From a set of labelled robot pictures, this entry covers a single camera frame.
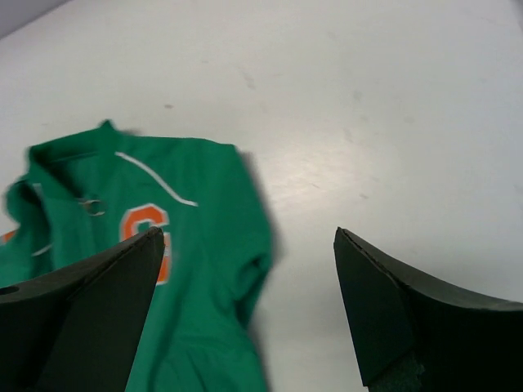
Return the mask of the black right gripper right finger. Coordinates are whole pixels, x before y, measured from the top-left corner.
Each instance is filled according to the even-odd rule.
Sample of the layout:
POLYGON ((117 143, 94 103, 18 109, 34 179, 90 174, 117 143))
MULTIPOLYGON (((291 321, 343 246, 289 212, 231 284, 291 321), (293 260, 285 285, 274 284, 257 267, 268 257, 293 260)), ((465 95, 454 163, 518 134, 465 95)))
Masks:
POLYGON ((347 229, 333 248, 368 390, 521 390, 521 303, 435 278, 347 229))

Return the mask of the green jacket with white lining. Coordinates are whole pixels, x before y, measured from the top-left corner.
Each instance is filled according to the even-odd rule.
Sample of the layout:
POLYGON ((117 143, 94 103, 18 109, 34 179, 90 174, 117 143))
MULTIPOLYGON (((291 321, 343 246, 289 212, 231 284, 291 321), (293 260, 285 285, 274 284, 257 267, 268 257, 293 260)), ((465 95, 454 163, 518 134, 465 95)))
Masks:
POLYGON ((244 158, 110 122, 29 148, 6 195, 1 284, 58 270, 159 227, 165 249, 129 391, 264 391, 248 324, 271 267, 270 226, 244 158))

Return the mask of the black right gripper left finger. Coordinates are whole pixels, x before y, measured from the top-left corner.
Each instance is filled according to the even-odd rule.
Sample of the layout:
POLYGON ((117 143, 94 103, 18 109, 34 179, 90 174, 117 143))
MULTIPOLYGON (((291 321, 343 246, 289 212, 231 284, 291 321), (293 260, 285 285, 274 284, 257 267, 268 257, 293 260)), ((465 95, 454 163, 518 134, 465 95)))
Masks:
POLYGON ((1 290, 3 391, 123 391, 163 260, 153 227, 1 290))

